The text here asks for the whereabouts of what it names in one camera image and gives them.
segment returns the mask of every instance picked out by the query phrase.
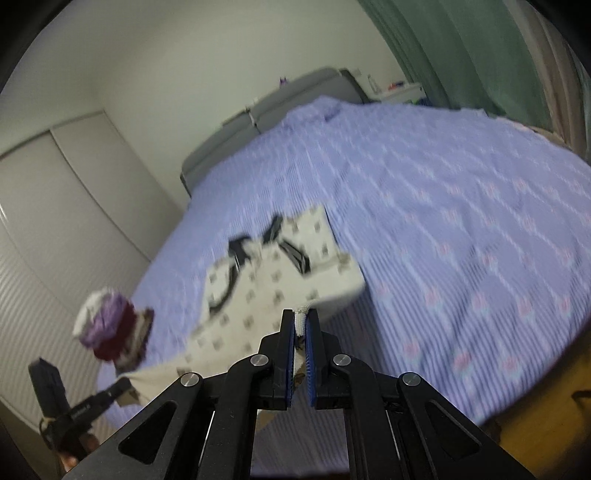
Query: nightstand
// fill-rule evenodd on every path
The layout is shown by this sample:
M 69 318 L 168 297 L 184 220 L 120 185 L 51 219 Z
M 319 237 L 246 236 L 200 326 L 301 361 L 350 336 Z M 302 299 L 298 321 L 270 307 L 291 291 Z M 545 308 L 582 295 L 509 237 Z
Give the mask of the nightstand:
M 416 103 L 420 99 L 426 99 L 427 95 L 420 83 L 406 83 L 394 90 L 387 90 L 378 95 L 376 100 L 385 103 Z

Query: blue striped bedsheet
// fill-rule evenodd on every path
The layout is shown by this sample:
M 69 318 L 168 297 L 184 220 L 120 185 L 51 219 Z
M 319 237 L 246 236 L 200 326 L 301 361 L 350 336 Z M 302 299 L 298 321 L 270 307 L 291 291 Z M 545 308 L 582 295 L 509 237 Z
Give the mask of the blue striped bedsheet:
M 377 371 L 420 373 L 477 423 L 526 393 L 586 323 L 591 169 L 581 159 L 479 111 L 320 98 L 194 190 L 132 298 L 155 310 L 143 365 L 183 349 L 228 238 L 317 203 L 367 282 L 326 330 Z M 98 387 L 114 379 L 105 364 Z M 347 470 L 341 414 L 306 405 L 301 388 L 256 436 L 253 473 Z M 119 427 L 136 411 L 107 417 Z

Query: bed frame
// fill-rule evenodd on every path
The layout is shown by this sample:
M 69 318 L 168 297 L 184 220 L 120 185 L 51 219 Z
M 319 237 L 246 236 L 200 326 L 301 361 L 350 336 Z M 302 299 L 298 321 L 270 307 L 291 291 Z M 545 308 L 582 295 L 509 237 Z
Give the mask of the bed frame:
M 321 95 L 349 103 L 371 101 L 346 69 L 325 67 L 283 85 L 224 122 L 185 159 L 180 177 L 188 194 L 191 195 L 212 167 L 272 129 L 292 108 L 310 103 Z

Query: green curtain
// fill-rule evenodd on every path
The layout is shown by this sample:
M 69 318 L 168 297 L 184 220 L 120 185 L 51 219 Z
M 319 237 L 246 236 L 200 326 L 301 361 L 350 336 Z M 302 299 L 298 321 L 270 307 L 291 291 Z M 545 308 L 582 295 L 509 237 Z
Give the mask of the green curtain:
M 359 0 L 433 105 L 482 108 L 551 130 L 542 85 L 500 0 Z

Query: human hand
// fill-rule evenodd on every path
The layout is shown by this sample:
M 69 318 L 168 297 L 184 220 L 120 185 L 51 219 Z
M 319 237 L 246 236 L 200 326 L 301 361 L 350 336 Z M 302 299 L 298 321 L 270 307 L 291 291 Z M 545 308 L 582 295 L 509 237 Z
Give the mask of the human hand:
M 94 452 L 100 446 L 99 439 L 91 433 L 83 433 L 80 436 L 80 442 L 88 453 Z M 78 465 L 78 459 L 71 453 L 59 452 L 58 456 L 66 472 L 69 472 Z

